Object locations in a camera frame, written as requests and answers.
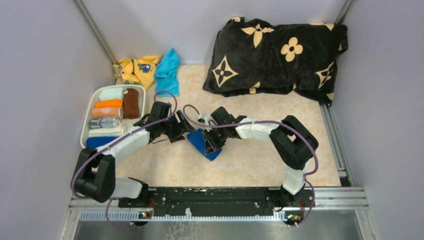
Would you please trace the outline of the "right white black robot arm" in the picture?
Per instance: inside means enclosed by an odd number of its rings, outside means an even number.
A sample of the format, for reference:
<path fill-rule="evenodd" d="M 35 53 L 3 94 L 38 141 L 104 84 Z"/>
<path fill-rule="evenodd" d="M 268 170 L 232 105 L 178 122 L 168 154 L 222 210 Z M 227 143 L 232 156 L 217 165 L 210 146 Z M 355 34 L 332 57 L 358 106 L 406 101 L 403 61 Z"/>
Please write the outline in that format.
<path fill-rule="evenodd" d="M 287 206 L 295 206 L 301 200 L 305 187 L 305 168 L 319 143 L 310 131 L 293 115 L 283 120 L 256 120 L 245 115 L 234 117 L 224 107 L 211 114 L 203 114 L 197 120 L 206 124 L 201 132 L 205 155 L 221 150 L 227 139 L 258 140 L 272 143 L 286 165 L 281 199 Z"/>

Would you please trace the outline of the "light blue towel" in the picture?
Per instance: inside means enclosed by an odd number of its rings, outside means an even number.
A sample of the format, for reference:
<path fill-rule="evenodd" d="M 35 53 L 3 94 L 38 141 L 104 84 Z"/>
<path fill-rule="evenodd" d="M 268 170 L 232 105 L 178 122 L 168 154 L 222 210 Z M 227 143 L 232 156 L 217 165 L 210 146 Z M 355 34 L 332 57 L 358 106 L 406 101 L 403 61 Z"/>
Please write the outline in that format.
<path fill-rule="evenodd" d="M 166 93 L 170 92 L 173 96 L 180 95 L 180 84 L 178 80 L 178 68 L 181 64 L 180 58 L 172 48 L 160 61 L 154 73 L 154 81 L 156 83 L 155 92 L 158 97 L 170 97 Z"/>

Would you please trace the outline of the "brown towel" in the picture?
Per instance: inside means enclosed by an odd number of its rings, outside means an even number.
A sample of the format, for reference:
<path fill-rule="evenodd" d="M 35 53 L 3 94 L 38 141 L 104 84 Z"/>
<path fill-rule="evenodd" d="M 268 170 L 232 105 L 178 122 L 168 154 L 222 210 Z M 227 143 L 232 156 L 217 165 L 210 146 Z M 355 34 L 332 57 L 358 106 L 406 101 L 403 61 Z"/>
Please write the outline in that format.
<path fill-rule="evenodd" d="M 128 88 L 123 92 L 123 118 L 137 119 L 140 117 L 139 92 L 133 88 Z"/>

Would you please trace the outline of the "dark blue towel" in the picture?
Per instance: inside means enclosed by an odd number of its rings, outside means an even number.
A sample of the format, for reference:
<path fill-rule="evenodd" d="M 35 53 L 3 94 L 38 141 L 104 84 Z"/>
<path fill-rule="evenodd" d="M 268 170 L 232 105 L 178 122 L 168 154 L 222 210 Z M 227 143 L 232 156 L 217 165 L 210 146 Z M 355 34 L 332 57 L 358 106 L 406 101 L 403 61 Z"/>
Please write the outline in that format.
<path fill-rule="evenodd" d="M 213 161 L 218 157 L 218 155 L 221 154 L 222 149 L 219 149 L 213 153 L 206 154 L 205 153 L 206 142 L 202 133 L 203 133 L 202 129 L 197 129 L 194 132 L 188 133 L 186 138 L 201 155 L 203 155 L 209 161 Z"/>

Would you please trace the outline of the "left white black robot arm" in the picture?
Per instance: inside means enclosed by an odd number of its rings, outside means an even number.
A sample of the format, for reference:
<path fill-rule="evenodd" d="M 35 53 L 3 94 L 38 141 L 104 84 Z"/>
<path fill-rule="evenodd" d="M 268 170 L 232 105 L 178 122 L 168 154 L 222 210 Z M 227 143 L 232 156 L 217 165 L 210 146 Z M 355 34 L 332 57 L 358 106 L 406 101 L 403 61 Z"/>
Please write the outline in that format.
<path fill-rule="evenodd" d="M 130 199 L 138 207 L 149 203 L 147 183 L 135 178 L 118 178 L 117 165 L 138 149 L 152 144 L 162 135 L 173 143 L 195 128 L 181 110 L 170 103 L 156 101 L 150 113 L 135 122 L 128 132 L 97 148 L 86 147 L 79 153 L 70 188 L 77 198 L 99 203 L 110 199 Z"/>

